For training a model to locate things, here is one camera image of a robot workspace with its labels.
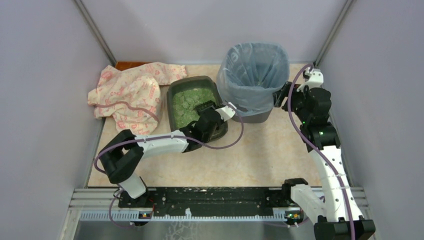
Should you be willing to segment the dark green litter box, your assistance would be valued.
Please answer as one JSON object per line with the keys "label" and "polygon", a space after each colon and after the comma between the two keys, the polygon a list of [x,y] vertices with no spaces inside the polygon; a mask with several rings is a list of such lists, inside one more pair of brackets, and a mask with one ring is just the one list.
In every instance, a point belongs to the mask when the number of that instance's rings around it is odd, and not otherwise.
{"label": "dark green litter box", "polygon": [[166,93],[166,101],[171,131],[180,130],[191,138],[190,130],[195,123],[223,106],[215,82],[206,75],[173,82]]}

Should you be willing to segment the grey trash bin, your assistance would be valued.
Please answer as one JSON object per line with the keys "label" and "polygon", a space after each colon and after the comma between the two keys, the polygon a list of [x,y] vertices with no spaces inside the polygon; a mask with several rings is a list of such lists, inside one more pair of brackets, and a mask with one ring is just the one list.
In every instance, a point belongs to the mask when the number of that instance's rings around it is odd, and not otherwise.
{"label": "grey trash bin", "polygon": [[272,112],[272,108],[270,108],[268,111],[262,112],[262,113],[255,113],[253,115],[246,115],[246,113],[249,113],[250,111],[245,108],[242,107],[238,104],[235,105],[237,107],[237,110],[239,111],[240,114],[242,114],[241,118],[242,121],[245,124],[261,124],[264,123],[270,116],[271,112]]}

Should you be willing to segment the blue plastic bin liner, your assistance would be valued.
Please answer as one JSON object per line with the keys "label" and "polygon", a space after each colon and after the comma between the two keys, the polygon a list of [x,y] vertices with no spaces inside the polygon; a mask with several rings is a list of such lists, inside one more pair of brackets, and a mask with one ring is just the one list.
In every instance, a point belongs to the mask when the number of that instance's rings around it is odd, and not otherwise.
{"label": "blue plastic bin liner", "polygon": [[280,44],[245,42],[227,51],[216,86],[223,101],[248,109],[249,116],[273,109],[273,95],[289,76],[289,56]]}

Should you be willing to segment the black litter scoop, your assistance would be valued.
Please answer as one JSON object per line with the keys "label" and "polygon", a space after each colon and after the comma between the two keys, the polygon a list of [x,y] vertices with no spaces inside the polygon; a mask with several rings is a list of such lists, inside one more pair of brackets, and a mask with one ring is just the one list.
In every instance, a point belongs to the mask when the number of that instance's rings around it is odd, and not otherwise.
{"label": "black litter scoop", "polygon": [[201,104],[198,104],[194,107],[194,111],[201,116],[202,113],[204,113],[208,109],[216,109],[216,103],[212,100],[208,100],[206,102],[203,102]]}

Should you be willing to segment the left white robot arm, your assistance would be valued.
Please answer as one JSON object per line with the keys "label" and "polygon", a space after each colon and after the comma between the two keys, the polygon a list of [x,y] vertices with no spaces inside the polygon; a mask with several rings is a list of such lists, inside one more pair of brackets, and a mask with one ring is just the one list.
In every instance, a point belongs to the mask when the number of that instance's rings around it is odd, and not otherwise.
{"label": "left white robot arm", "polygon": [[188,153],[206,146],[216,128],[235,113],[228,106],[207,108],[198,120],[168,134],[135,135],[130,130],[123,130],[100,151],[97,160],[110,183],[137,199],[148,191],[142,178],[135,173],[141,160],[168,153]]}

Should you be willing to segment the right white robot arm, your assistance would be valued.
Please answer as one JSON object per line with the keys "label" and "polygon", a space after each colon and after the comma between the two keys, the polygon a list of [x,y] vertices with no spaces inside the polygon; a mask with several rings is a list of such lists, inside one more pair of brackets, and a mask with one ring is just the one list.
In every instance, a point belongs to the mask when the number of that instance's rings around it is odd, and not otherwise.
{"label": "right white robot arm", "polygon": [[329,121],[331,93],[323,88],[286,82],[276,105],[288,112],[290,121],[301,121],[295,130],[313,158],[323,197],[319,198],[303,178],[286,179],[283,196],[297,204],[313,224],[317,240],[369,240],[376,232],[355,201],[342,161],[341,143]]}

